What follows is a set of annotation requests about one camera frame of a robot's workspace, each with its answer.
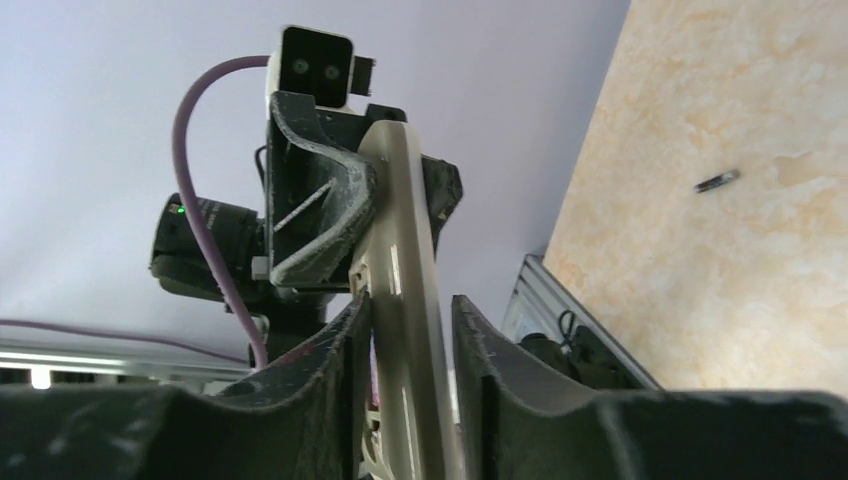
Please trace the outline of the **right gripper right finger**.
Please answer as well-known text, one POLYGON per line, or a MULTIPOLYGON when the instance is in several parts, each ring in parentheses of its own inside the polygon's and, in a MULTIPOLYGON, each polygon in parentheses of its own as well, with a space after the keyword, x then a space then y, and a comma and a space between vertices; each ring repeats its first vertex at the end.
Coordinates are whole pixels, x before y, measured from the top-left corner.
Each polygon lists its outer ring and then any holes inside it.
POLYGON ((469 479, 843 479, 847 405, 814 391, 588 388, 452 300, 469 479))

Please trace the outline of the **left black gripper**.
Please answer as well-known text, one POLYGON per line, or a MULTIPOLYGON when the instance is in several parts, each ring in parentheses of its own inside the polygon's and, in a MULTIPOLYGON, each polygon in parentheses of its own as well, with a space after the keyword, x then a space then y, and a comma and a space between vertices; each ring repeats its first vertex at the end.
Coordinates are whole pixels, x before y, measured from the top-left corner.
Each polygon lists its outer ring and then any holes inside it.
POLYGON ((339 291, 375 213, 376 173, 357 150, 375 122, 405 122, 406 114, 375 104, 362 115, 330 112, 310 95, 284 91, 271 95, 269 113, 269 281, 280 289, 339 291))

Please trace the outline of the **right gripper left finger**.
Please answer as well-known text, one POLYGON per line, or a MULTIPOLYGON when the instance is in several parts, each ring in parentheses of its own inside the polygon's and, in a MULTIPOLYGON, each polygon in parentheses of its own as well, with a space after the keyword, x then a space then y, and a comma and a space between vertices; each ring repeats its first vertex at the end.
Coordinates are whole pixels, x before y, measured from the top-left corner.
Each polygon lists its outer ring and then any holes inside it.
POLYGON ((177 386, 1 390, 5 479, 355 479, 371 301, 216 395, 177 386))

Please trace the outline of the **beige remote control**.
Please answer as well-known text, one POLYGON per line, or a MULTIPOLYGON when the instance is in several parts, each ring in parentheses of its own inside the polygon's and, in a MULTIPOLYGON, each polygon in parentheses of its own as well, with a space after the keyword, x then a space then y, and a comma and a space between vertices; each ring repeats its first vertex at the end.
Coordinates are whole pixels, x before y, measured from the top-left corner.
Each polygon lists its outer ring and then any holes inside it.
POLYGON ((359 154, 376 173, 376 213, 350 269, 372 301, 378 395, 364 452, 380 479, 458 479, 454 425, 420 140, 375 122, 359 154))

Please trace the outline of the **small dark battery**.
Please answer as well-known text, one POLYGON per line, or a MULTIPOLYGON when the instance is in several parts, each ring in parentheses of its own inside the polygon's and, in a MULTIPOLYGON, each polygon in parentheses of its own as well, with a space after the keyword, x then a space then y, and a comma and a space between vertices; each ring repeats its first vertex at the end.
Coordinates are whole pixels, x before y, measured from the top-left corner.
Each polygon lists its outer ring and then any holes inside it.
POLYGON ((706 193, 737 180, 740 175, 741 172, 738 169, 733 169, 704 180, 696 184, 693 189, 697 194, 706 193))

